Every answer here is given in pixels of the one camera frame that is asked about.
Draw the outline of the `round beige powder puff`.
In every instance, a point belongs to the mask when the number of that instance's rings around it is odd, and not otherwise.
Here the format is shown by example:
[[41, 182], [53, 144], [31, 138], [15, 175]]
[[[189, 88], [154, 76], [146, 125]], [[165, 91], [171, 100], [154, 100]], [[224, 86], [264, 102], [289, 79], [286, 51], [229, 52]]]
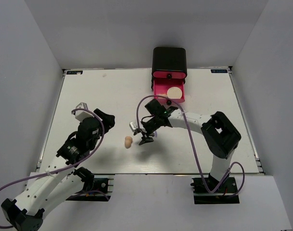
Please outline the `round beige powder puff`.
[[170, 99], [181, 99], [183, 92], [182, 92], [182, 89], [179, 87], [170, 87], [167, 90], [166, 94], [167, 94], [168, 98], [170, 98]]

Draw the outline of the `black drawer organizer cabinet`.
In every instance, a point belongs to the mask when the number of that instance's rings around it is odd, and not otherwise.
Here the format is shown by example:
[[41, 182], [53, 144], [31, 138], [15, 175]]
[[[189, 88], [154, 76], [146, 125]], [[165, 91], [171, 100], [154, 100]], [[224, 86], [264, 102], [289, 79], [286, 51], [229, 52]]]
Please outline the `black drawer organizer cabinet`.
[[[180, 47], [155, 47], [153, 49], [152, 73], [155, 71], [187, 71], [186, 50]], [[151, 78], [151, 89], [153, 90], [153, 81]]]

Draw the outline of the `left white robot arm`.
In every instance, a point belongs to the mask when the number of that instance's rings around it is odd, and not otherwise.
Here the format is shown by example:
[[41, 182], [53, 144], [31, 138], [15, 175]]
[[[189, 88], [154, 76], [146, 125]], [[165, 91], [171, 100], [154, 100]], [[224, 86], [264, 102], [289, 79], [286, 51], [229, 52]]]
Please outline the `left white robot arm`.
[[18, 231], [37, 231], [45, 217], [67, 199], [86, 194], [107, 193], [107, 179], [97, 179], [82, 160], [99, 147], [103, 136], [115, 125], [115, 116], [95, 109], [75, 109], [79, 121], [56, 156], [20, 195], [5, 199], [1, 208], [5, 218]]

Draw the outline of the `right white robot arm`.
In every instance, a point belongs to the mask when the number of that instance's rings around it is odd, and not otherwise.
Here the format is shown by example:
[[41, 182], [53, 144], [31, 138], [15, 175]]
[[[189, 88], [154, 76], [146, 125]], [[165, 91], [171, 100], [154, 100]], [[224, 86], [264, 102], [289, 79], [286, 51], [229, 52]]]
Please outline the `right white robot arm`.
[[199, 115], [183, 112], [175, 106], [165, 107], [153, 99], [145, 105], [151, 119], [132, 127], [134, 134], [141, 133], [140, 145], [153, 142], [154, 132], [161, 127], [184, 128], [203, 135], [207, 146], [213, 154], [209, 173], [210, 188], [220, 192], [227, 186], [225, 179], [230, 168], [234, 150], [241, 140], [241, 134], [223, 112], [213, 115]]

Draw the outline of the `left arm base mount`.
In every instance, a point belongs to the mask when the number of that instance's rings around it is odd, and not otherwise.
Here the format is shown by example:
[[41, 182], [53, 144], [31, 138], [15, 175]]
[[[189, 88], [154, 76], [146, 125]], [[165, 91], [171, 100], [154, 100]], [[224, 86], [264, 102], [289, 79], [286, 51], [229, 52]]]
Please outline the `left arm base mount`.
[[67, 178], [75, 176], [82, 189], [67, 198], [67, 201], [108, 202], [111, 198], [114, 176], [95, 175], [84, 167], [74, 170]]

